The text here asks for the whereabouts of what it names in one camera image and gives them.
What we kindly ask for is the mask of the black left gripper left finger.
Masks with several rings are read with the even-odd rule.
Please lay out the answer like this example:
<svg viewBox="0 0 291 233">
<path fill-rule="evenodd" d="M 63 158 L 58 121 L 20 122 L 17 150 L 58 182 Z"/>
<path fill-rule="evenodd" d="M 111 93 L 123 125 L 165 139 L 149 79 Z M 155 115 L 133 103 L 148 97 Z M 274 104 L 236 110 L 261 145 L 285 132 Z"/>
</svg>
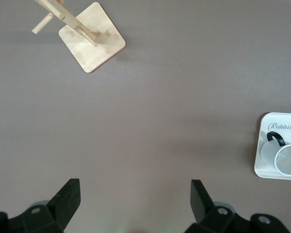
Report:
<svg viewBox="0 0 291 233">
<path fill-rule="evenodd" d="M 25 212 L 25 232 L 63 233 L 80 203 L 80 180 L 70 179 L 46 205 L 35 205 Z"/>
</svg>

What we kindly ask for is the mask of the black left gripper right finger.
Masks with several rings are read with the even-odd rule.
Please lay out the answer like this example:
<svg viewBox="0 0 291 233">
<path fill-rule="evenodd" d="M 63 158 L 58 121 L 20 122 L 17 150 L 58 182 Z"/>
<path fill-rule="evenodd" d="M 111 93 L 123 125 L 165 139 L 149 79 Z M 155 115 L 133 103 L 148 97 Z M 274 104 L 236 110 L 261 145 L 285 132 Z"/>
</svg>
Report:
<svg viewBox="0 0 291 233">
<path fill-rule="evenodd" d="M 213 202 L 200 180 L 191 180 L 190 204 L 195 223 L 187 233 L 249 233 L 250 222 L 223 202 Z"/>
</svg>

